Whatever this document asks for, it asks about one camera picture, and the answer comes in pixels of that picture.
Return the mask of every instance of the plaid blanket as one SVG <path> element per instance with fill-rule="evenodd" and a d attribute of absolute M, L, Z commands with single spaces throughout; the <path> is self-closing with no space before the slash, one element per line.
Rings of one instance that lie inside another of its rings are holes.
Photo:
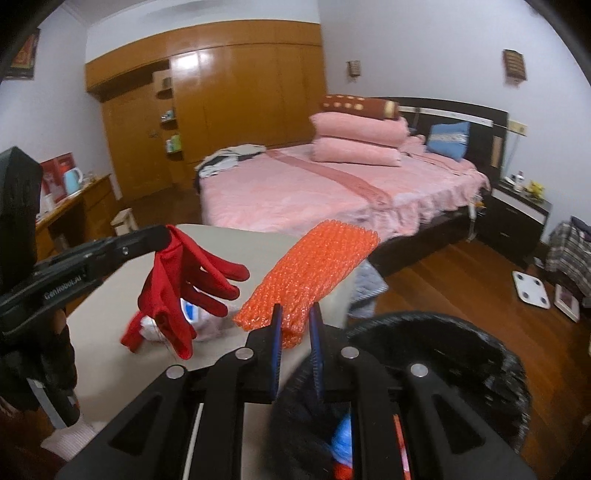
<path fill-rule="evenodd" d="M 591 296 L 591 242 L 570 222 L 562 222 L 550 235 L 546 270 L 560 271 L 576 283 L 583 295 Z"/>

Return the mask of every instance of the metal screw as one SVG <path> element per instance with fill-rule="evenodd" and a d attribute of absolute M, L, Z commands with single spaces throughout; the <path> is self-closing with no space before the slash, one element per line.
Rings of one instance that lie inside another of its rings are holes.
<path fill-rule="evenodd" d="M 238 350 L 236 350 L 236 358 L 238 358 L 239 360 L 248 360 L 250 358 L 252 358 L 252 356 L 255 354 L 255 352 L 252 351 L 252 349 L 247 348 L 247 347 L 242 347 L 239 348 Z"/>
<path fill-rule="evenodd" d="M 414 364 L 411 368 L 410 368 L 410 372 L 415 376 L 415 377 L 426 377 L 427 374 L 429 373 L 429 369 L 427 367 L 425 367 L 423 364 Z"/>
<path fill-rule="evenodd" d="M 184 368 L 180 365 L 173 365 L 168 367 L 166 370 L 166 376 L 171 378 L 172 380 L 176 380 L 177 378 L 181 378 L 184 375 Z"/>
<path fill-rule="evenodd" d="M 340 351 L 341 356 L 348 359 L 357 358 L 359 356 L 359 350 L 354 346 L 346 346 Z"/>

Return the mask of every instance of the dark wooden bed frame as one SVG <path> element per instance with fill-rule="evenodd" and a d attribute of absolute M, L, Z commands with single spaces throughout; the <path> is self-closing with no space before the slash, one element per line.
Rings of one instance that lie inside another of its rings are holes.
<path fill-rule="evenodd" d="M 495 185 L 499 181 L 505 152 L 508 114 L 501 110 L 470 103 L 428 98 L 381 97 L 394 100 L 401 106 L 408 125 L 415 135 L 429 136 L 434 124 L 453 124 L 470 121 L 470 138 L 465 159 L 484 173 Z M 459 242 L 468 235 L 468 208 L 444 213 L 431 223 L 421 225 L 413 236 L 396 237 L 380 244 L 369 256 L 369 261 L 386 277 L 422 258 Z"/>

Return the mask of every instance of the white table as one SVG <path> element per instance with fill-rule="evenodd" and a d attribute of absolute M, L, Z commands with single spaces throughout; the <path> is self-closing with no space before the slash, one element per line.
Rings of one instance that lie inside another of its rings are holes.
<path fill-rule="evenodd" d="M 258 233 L 204 225 L 179 228 L 206 250 L 226 260 L 242 263 L 251 272 L 246 282 L 235 283 L 241 295 L 227 301 L 231 310 L 250 297 L 267 272 L 295 244 L 297 239 L 281 233 Z M 78 386 L 76 394 L 86 421 L 101 429 L 112 420 L 157 376 L 174 364 L 189 370 L 209 366 L 224 353 L 244 346 L 247 333 L 233 327 L 225 335 L 208 342 L 194 343 L 193 357 L 182 361 L 173 357 L 162 343 L 144 342 L 138 353 L 131 353 L 119 339 L 137 311 L 137 298 L 148 275 L 154 255 L 144 255 L 125 264 L 94 291 L 68 318 L 72 344 L 76 350 Z M 344 326 L 354 273 L 343 280 L 320 302 L 324 322 Z M 310 351 L 308 337 L 281 359 L 281 383 Z M 242 478 L 259 480 L 261 449 L 267 431 L 270 406 L 246 405 Z"/>

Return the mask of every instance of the wall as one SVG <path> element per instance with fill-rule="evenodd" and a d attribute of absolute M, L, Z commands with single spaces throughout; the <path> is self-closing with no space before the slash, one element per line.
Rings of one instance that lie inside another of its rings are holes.
<path fill-rule="evenodd" d="M 511 171 L 547 188 L 544 238 L 571 215 L 591 223 L 591 87 L 560 37 L 524 0 L 319 0 L 328 90 L 476 103 L 528 125 Z M 502 50 L 528 81 L 504 85 Z M 362 76 L 346 77 L 361 60 Z M 516 140 L 509 134 L 508 151 Z"/>
<path fill-rule="evenodd" d="M 91 25 L 86 61 L 123 45 L 176 28 L 227 20 L 319 23 L 317 0 L 155 0 Z"/>
<path fill-rule="evenodd" d="M 72 152 L 83 172 L 113 173 L 100 104 L 85 91 L 86 28 L 63 8 L 40 28 L 35 79 L 0 84 L 0 151 L 17 145 L 39 162 Z"/>

